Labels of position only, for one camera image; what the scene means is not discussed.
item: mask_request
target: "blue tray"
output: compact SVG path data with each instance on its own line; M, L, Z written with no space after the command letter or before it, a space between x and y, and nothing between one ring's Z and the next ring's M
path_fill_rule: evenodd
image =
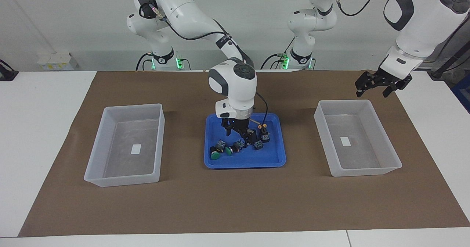
M263 121L265 113L253 113L252 119ZM221 126L222 118L217 118L215 114L209 115L206 119L204 164L210 169L237 169L237 168L274 168L281 167L286 163L286 152L284 150L284 140L282 139L281 125L279 117L273 113L268 113L265 124L269 132L270 141L264 143L264 147L255 150L253 146L248 146L240 152L233 153L232 156L222 153L217 160L210 159L210 147L214 146L218 140L223 140L227 145L232 145L242 137L232 131L227 137L227 131ZM257 125L250 122L252 129L257 129Z
M452 88L452 92L468 113L470 113L470 75L467 75L462 81L457 83Z

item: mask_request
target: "white plastic bin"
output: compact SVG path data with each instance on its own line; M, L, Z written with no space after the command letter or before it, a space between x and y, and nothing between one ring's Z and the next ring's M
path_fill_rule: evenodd
M383 175L401 168L369 100L319 101L314 115L331 175Z
M164 128L161 104L104 108L84 180L101 187L158 182Z

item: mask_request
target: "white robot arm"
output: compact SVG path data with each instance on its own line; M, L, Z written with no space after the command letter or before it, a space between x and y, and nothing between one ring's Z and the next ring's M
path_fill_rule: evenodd
M288 26L295 35L294 46L283 68L309 68L315 45L311 32L332 29L336 24L334 0L310 0L310 3L314 8L294 11L289 16Z
M216 115L223 119L227 134L235 130L250 144L260 140L248 128L256 94L256 72L253 61L232 36L204 14L194 0L134 0L134 3L142 18L157 18L183 39L203 38L220 48L228 59L210 69L209 86L227 98L216 103Z
M410 72L458 28L469 8L469 0L388 0L383 15L400 33L378 71L365 72L356 81L357 96L377 86L387 86L385 97L404 89Z
M165 33L158 31L159 24L155 19L146 19L135 14L127 18L127 26L131 32L145 38L152 48L152 68L158 70L183 69L175 55L169 38Z

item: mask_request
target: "green led light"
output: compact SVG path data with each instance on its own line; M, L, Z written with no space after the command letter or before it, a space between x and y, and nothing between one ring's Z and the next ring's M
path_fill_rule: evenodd
M183 62L182 62L180 59L175 58L175 60L176 60L176 67L177 67L178 69L184 68Z
M282 63L282 68L283 68L283 69L289 68L289 61L290 61L289 58L286 58L286 59L284 60L284 62Z

